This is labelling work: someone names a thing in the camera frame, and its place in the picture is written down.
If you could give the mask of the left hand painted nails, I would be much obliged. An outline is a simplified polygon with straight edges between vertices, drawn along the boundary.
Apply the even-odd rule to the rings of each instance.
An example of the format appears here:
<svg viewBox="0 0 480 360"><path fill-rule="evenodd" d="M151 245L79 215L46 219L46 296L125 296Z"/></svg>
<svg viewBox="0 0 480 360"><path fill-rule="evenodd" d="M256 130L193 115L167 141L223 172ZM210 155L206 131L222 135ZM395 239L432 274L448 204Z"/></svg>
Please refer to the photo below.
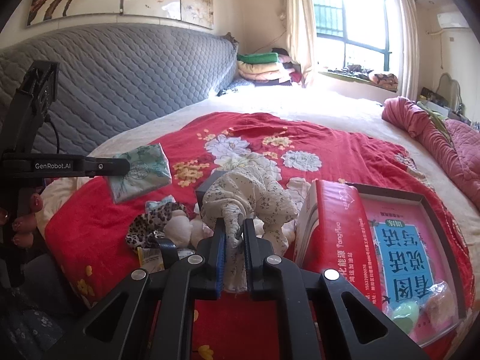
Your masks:
<svg viewBox="0 0 480 360"><path fill-rule="evenodd" d="M19 216L13 221L12 228L14 236L13 243L22 249L29 249L33 246L35 236L38 233L38 222L36 214L43 209L43 200L36 189L29 199L29 213Z"/></svg>

